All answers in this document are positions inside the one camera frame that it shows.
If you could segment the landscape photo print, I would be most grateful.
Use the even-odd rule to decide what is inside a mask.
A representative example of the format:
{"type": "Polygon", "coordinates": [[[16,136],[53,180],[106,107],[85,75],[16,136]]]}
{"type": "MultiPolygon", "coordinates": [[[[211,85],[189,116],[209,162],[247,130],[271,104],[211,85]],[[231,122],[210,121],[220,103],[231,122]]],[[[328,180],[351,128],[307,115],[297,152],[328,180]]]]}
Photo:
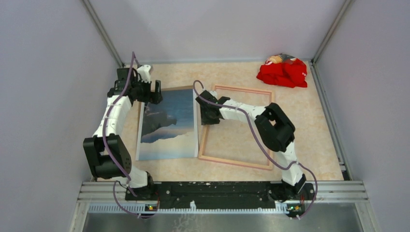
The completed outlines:
{"type": "Polygon", "coordinates": [[[136,160],[168,160],[198,156],[198,115],[193,92],[192,115],[140,110],[136,160]]]}

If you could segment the pink wooden picture frame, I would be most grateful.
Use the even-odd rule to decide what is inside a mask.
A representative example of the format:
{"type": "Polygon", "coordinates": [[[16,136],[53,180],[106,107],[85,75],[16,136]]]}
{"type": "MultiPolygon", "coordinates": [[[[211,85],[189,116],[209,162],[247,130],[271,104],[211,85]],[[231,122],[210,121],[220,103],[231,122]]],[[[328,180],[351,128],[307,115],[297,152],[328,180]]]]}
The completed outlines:
{"type": "MultiPolygon", "coordinates": [[[[212,90],[222,96],[248,105],[267,106],[275,101],[273,90],[234,87],[215,84],[212,90]]],[[[221,120],[216,125],[203,126],[198,158],[205,161],[272,170],[269,161],[254,140],[248,122],[221,120]]]]}

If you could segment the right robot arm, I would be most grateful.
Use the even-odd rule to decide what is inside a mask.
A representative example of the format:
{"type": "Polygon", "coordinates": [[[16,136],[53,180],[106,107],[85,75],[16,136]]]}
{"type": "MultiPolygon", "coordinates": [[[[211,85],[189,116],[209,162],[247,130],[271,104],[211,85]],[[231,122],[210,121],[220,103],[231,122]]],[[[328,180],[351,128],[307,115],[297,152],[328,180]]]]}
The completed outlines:
{"type": "Polygon", "coordinates": [[[255,142],[267,159],[281,170],[283,192],[289,199],[297,199],[306,185],[303,171],[309,168],[301,164],[295,152],[295,126],[276,103],[254,106],[237,102],[228,97],[217,99],[213,91],[197,94],[201,124],[215,125],[221,120],[247,123],[255,142]]]}

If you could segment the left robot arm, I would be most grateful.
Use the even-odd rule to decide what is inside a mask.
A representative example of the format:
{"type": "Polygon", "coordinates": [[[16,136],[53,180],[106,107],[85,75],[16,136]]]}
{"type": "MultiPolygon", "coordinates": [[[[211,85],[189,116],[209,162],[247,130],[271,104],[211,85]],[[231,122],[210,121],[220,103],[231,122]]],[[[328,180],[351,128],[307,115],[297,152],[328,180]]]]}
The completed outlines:
{"type": "Polygon", "coordinates": [[[151,90],[152,69],[150,65],[117,69],[117,80],[107,93],[106,110],[100,125],[83,141],[94,178],[118,181],[131,195],[144,200],[155,194],[152,176],[133,167],[130,153],[120,136],[135,101],[154,104],[162,101],[159,80],[155,82],[155,90],[151,90]]]}

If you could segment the brown backing board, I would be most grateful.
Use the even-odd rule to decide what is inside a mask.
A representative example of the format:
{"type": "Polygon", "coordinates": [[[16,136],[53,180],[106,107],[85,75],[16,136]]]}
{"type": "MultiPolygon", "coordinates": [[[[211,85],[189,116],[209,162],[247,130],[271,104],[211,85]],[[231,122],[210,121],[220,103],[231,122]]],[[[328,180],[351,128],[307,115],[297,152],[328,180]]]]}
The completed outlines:
{"type": "Polygon", "coordinates": [[[167,112],[170,115],[192,115],[194,113],[192,86],[162,89],[163,100],[159,104],[141,103],[143,112],[167,112]]]}

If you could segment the red crumpled cloth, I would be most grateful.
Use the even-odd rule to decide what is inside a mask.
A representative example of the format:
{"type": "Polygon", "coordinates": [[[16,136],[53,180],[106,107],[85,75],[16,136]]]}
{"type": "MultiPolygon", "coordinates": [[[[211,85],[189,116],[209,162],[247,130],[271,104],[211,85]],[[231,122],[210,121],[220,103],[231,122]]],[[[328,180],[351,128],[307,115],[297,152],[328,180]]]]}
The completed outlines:
{"type": "Polygon", "coordinates": [[[267,58],[256,78],[268,85],[307,88],[307,74],[307,66],[302,60],[281,53],[267,58]]]}

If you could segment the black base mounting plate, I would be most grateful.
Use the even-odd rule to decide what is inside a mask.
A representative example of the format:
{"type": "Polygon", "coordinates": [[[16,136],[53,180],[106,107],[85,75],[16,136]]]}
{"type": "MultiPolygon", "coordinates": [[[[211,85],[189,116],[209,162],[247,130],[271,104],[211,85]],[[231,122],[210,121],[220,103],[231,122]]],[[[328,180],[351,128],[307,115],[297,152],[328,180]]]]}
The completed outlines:
{"type": "Polygon", "coordinates": [[[154,182],[127,192],[127,201],[154,201],[160,209],[273,209],[285,201],[312,200],[314,186],[299,192],[281,182],[154,182]]]}

